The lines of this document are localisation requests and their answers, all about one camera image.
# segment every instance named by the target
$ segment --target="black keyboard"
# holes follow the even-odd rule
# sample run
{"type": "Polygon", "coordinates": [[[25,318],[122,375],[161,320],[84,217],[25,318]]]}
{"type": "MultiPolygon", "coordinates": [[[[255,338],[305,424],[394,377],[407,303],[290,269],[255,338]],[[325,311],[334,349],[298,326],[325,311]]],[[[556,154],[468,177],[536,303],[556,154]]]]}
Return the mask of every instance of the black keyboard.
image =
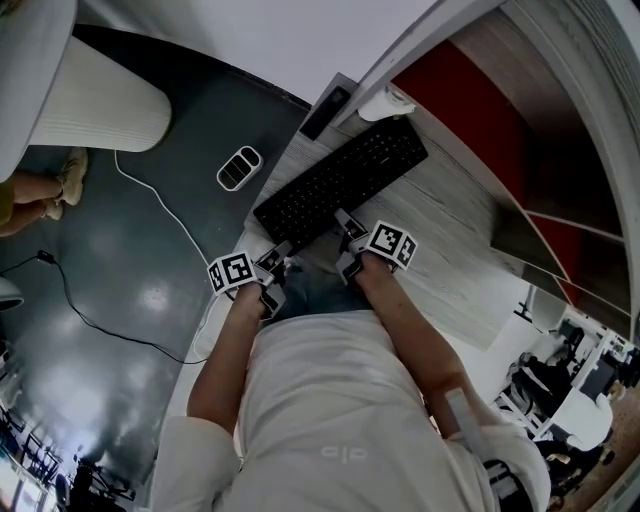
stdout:
{"type": "Polygon", "coordinates": [[[290,255],[331,229],[338,208],[351,212],[427,158],[406,117],[385,119],[303,172],[253,210],[290,255]]]}

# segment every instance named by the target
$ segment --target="black cable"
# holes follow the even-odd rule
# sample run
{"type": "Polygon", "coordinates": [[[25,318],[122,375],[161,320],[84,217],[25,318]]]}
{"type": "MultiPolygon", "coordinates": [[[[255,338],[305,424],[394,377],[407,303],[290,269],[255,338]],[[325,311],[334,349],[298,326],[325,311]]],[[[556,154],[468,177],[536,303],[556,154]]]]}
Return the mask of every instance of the black cable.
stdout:
{"type": "Polygon", "coordinates": [[[201,364],[204,363],[208,358],[202,359],[200,361],[194,361],[191,363],[188,363],[186,361],[182,361],[174,356],[172,356],[169,352],[167,352],[163,347],[161,347],[160,345],[157,345],[155,343],[152,343],[150,341],[143,341],[143,340],[139,340],[137,338],[130,338],[129,336],[123,336],[121,334],[117,334],[115,332],[111,332],[103,327],[100,327],[98,324],[95,323],[95,321],[93,321],[91,318],[89,318],[87,315],[85,315],[82,311],[80,311],[75,304],[73,303],[73,299],[71,298],[71,290],[69,289],[69,283],[67,281],[67,276],[64,273],[64,270],[62,269],[62,266],[60,265],[60,263],[58,263],[54,257],[51,254],[48,254],[44,251],[39,251],[38,252],[38,256],[32,256],[29,259],[24,260],[21,263],[18,263],[17,265],[14,265],[13,267],[9,267],[8,269],[0,272],[0,275],[4,275],[6,272],[9,272],[11,270],[15,270],[18,267],[21,267],[22,265],[32,261],[32,260],[40,260],[40,261],[44,261],[45,263],[49,263],[50,265],[55,265],[58,268],[58,271],[60,272],[60,276],[62,277],[62,286],[64,288],[64,295],[67,299],[67,302],[69,303],[69,307],[71,307],[71,309],[73,309],[73,311],[75,311],[75,313],[81,318],[81,320],[89,327],[91,327],[92,329],[96,329],[97,331],[100,331],[104,334],[107,334],[108,336],[113,336],[114,338],[119,338],[121,340],[124,341],[130,341],[132,343],[137,343],[138,345],[144,345],[147,347],[153,347],[156,350],[158,350],[159,352],[162,352],[165,356],[173,359],[176,363],[180,363],[180,364],[201,364]]]}
{"type": "Polygon", "coordinates": [[[31,258],[27,258],[26,260],[24,260],[24,261],[22,261],[22,262],[18,263],[17,265],[14,265],[13,267],[9,267],[9,268],[7,268],[7,269],[3,270],[2,272],[0,272],[0,276],[3,276],[3,275],[5,275],[7,272],[11,272],[12,270],[15,270],[15,269],[17,269],[17,268],[20,268],[22,265],[25,265],[25,264],[29,263],[30,261],[37,260],[37,259],[38,259],[38,257],[37,257],[37,256],[31,256],[31,258]]]}

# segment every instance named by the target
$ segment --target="forearm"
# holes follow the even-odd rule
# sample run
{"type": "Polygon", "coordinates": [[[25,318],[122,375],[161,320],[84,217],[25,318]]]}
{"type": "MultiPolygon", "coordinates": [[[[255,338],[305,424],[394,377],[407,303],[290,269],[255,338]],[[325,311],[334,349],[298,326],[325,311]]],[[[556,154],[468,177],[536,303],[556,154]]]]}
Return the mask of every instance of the forearm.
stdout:
{"type": "Polygon", "coordinates": [[[422,316],[386,266],[369,254],[356,277],[369,303],[389,333],[398,358],[424,395],[443,435],[457,431],[445,394],[461,388],[480,424],[496,423],[478,397],[458,354],[422,316]]]}
{"type": "Polygon", "coordinates": [[[247,285],[231,307],[218,340],[196,380],[187,414],[220,425],[233,435],[247,365],[263,312],[258,285],[247,285]]]}

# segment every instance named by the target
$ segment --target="cable connector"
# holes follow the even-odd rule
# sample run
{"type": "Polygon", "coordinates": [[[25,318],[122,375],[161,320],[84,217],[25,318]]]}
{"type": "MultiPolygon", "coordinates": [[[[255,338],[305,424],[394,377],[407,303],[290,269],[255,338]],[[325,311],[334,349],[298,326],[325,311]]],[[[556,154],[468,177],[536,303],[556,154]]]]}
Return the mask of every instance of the cable connector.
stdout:
{"type": "Polygon", "coordinates": [[[49,265],[55,265],[56,264],[56,260],[53,257],[53,255],[49,254],[46,251],[43,251],[42,249],[38,251],[38,255],[36,256],[36,258],[38,258],[38,261],[42,261],[44,263],[48,263],[49,265]]]}

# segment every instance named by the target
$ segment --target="brown floor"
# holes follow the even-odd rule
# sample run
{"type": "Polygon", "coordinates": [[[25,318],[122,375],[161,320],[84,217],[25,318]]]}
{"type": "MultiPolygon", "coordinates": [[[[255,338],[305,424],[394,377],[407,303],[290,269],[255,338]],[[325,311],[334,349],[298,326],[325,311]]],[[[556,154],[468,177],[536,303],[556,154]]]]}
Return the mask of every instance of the brown floor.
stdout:
{"type": "Polygon", "coordinates": [[[609,448],[616,453],[616,458],[608,466],[594,468],[582,486],[565,497],[563,512],[588,510],[640,454],[640,389],[627,390],[624,398],[612,408],[614,434],[609,448]]]}

